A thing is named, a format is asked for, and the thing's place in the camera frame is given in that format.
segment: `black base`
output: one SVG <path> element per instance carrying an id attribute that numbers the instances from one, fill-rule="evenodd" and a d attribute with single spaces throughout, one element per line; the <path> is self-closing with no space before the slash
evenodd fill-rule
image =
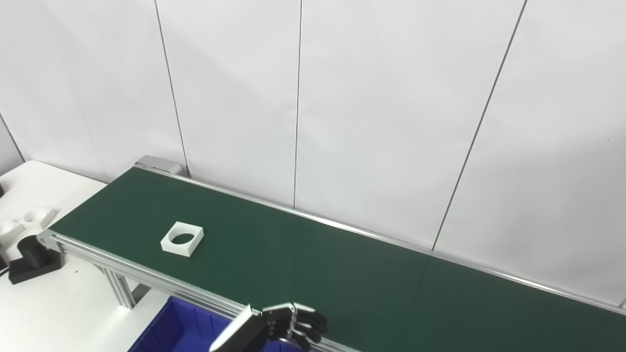
<path id="1" fill-rule="evenodd" d="M 19 282 L 61 269 L 61 253 L 53 251 L 52 249 L 47 249 L 47 252 L 49 258 L 48 263 L 35 269 L 33 269 L 24 258 L 11 261 L 9 264 L 9 281 L 15 285 Z"/>

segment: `white square block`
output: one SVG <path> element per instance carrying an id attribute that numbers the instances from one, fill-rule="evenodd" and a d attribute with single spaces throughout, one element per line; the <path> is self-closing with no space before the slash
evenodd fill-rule
<path id="1" fill-rule="evenodd" d="M 172 240 L 182 234 L 191 234 L 193 238 L 186 243 L 176 244 Z M 165 252 L 178 254 L 179 256 L 190 257 L 193 251 L 198 247 L 200 240 L 204 237 L 204 230 L 200 226 L 186 224 L 176 221 L 174 226 L 165 234 L 161 240 L 161 248 Z"/>

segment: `black object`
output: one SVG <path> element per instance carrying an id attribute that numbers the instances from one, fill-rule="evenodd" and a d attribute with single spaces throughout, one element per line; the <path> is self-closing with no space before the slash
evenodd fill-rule
<path id="1" fill-rule="evenodd" d="M 36 235 L 19 241 L 18 250 L 22 258 L 9 263 L 9 281 L 13 284 L 61 269 L 61 253 L 45 248 Z"/>
<path id="2" fill-rule="evenodd" d="M 217 337 L 209 352 L 257 352 L 268 339 L 280 338 L 292 338 L 309 351 L 309 339 L 314 343 L 322 341 L 326 324 L 322 314 L 298 303 L 267 307 L 257 314 L 247 306 Z"/>

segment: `white wall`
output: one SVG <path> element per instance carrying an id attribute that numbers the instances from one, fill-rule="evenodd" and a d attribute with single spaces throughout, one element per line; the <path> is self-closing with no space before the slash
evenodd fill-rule
<path id="1" fill-rule="evenodd" d="M 523 1 L 305 1 L 298 209 L 432 247 Z"/>
<path id="2" fill-rule="evenodd" d="M 625 17 L 528 2 L 436 250 L 622 302 Z"/>
<path id="3" fill-rule="evenodd" d="M 157 3 L 192 177 L 292 206 L 300 2 Z"/>
<path id="4" fill-rule="evenodd" d="M 13 143 L 13 139 L 1 118 L 0 116 L 0 175 L 4 175 L 23 163 L 24 160 L 22 160 L 22 156 L 20 156 L 18 148 Z"/>
<path id="5" fill-rule="evenodd" d="M 105 180 L 38 0 L 0 2 L 0 113 L 26 160 Z"/>
<path id="6" fill-rule="evenodd" d="M 153 1 L 2 6 L 0 45 L 19 54 L 0 108 L 26 159 L 99 180 L 146 154 L 185 164 Z"/>
<path id="7" fill-rule="evenodd" d="M 99 180 L 187 160 L 433 246 L 523 0 L 305 0 L 301 37 L 298 1 L 157 2 L 176 106 L 154 1 L 0 2 L 0 113 L 26 159 Z M 626 297 L 625 14 L 528 3 L 435 250 Z"/>

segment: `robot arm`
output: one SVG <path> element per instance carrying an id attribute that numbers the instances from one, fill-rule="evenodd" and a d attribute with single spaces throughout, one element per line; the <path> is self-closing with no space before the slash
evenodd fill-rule
<path id="1" fill-rule="evenodd" d="M 326 318 L 315 309 L 298 303 L 285 303 L 253 313 L 247 306 L 215 339 L 209 352 L 257 352 L 265 342 L 293 338 L 302 349 L 322 341 Z"/>

